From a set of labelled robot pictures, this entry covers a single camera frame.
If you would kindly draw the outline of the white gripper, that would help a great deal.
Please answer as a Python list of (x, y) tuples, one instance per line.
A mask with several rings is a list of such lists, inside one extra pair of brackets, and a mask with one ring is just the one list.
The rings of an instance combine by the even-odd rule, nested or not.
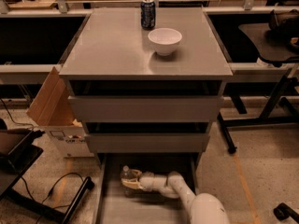
[(142, 174), (140, 170), (132, 169), (131, 173), (139, 179), (122, 179), (121, 183), (129, 189), (142, 189), (144, 191), (161, 191), (166, 187), (166, 176), (156, 175), (152, 172)]

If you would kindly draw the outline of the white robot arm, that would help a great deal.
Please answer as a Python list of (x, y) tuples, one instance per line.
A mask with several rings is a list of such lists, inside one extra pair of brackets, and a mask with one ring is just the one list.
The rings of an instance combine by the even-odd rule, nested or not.
[(124, 166), (121, 183), (128, 189), (160, 192), (164, 197), (180, 199), (190, 220), (190, 224), (230, 224), (222, 203), (213, 195), (196, 195), (187, 185), (183, 176), (173, 171), (168, 175), (141, 172)]

